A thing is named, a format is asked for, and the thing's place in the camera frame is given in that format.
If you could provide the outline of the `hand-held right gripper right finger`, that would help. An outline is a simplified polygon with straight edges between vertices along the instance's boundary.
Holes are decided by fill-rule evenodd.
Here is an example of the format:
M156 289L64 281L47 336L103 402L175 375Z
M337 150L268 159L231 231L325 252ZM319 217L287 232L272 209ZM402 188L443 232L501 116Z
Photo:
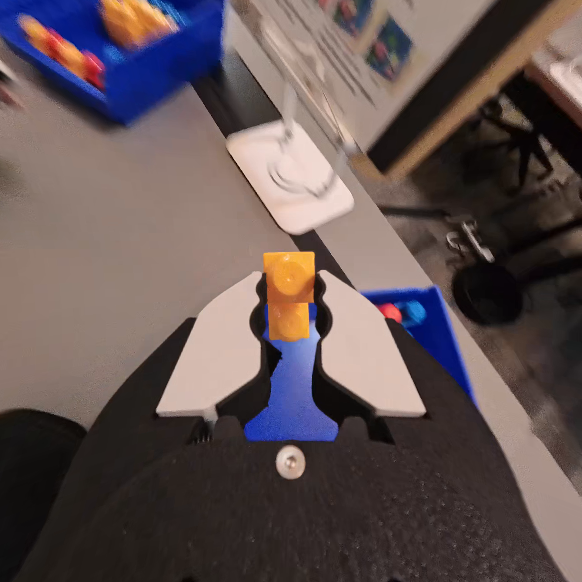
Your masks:
M316 275L314 299L317 408L338 425L351 416L368 423L425 416L426 407L380 311L327 270Z

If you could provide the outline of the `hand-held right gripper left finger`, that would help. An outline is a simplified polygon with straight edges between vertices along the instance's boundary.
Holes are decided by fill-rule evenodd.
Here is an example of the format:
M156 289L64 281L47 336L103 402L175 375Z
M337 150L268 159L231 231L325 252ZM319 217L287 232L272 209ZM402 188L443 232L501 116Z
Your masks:
M254 271L200 311L156 415L233 416L245 427L268 407L281 358L266 330L266 275Z

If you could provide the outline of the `blue one-stud mega block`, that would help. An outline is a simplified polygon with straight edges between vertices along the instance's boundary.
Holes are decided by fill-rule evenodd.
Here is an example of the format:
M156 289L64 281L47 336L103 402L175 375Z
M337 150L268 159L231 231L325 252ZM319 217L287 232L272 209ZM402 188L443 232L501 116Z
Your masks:
M394 303L401 316L401 325L405 329L420 326L426 321L426 310L423 305L416 300L409 300Z

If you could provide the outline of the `yellow two-stud mega block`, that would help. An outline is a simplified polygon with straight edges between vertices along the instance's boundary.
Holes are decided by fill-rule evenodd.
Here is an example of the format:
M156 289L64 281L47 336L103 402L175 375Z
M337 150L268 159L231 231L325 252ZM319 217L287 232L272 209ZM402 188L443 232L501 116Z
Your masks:
M269 303L270 340L296 342L309 338L309 303Z

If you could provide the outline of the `blue plastic bin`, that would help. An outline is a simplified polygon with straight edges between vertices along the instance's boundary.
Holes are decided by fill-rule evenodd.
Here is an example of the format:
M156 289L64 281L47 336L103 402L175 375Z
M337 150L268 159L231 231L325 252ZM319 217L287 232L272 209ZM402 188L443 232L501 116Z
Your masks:
M409 300L420 302L426 310L424 324L405 329L437 360L476 405L473 387L439 287L405 287L361 292L374 305ZM317 408L311 393L311 378L316 345L315 304L309 305L309 338L294 343L273 342L281 353L271 375L271 397L267 408L247 423L248 440L334 440L338 425Z
M184 85L211 72L222 57L223 1L152 1L178 31L147 46L114 42L99 1L1 1L1 38L47 82L109 120L130 125ZM76 76L25 37L18 17L30 16L105 68L104 89Z

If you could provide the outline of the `pile of colourful mega blocks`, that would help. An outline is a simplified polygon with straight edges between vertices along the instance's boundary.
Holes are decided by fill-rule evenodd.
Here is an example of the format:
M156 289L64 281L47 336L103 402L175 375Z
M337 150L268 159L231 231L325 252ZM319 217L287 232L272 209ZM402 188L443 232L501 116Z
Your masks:
M98 10L109 38L125 49L142 49L179 31L171 15L147 1L100 1ZM18 25L40 53L99 91L105 90L105 66L96 55L79 50L32 16L19 15Z

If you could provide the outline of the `black round waste bin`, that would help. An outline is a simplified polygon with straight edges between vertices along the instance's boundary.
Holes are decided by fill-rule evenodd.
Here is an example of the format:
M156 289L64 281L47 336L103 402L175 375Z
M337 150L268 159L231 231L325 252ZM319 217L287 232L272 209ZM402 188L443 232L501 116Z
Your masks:
M458 309L484 326L514 323L524 309L521 285L505 267L480 261L458 270L452 278Z

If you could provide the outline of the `black wrist rest pad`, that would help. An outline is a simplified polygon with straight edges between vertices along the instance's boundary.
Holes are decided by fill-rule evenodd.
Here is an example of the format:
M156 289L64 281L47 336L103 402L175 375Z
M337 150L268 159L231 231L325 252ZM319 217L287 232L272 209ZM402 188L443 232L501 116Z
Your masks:
M86 434L43 411L1 413L1 581L18 574Z

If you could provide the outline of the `black office chair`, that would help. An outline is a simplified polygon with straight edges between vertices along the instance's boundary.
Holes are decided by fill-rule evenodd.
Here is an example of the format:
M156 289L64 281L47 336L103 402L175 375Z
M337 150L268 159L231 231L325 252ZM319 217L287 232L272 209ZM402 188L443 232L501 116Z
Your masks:
M533 114L532 118L526 117L528 127L505 120L500 97L495 97L470 118L467 128L473 137L477 136L483 125L491 126L504 136L468 146L460 162L465 183L476 184L493 177L500 166L514 156L517 167L507 189L509 196L514 197L524 191L532 161L541 167L535 181L539 185L547 184L555 175L555 167L543 141L556 149L567 163L573 162L574 170L581 169L581 122L575 121L557 105L550 105L549 98L544 98L540 106L526 106L526 110Z

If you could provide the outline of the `wooden sign board with paper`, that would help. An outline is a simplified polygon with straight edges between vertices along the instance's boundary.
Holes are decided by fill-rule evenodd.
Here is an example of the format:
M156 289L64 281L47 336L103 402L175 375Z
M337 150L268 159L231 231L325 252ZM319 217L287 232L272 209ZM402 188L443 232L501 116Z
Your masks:
M228 1L227 36L283 111L290 82L327 139L406 175L465 99L482 102L581 1Z

